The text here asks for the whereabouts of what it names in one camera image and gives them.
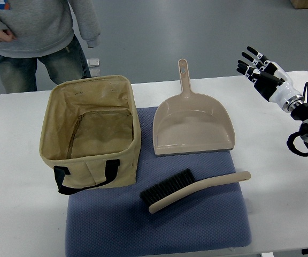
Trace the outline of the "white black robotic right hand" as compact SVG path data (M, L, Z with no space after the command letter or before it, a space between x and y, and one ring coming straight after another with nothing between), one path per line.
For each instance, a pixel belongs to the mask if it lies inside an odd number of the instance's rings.
M251 46L242 56L250 63L239 60L237 72L254 85L256 91L268 102L276 103L283 111L292 112L305 101L305 97L294 88L286 71Z

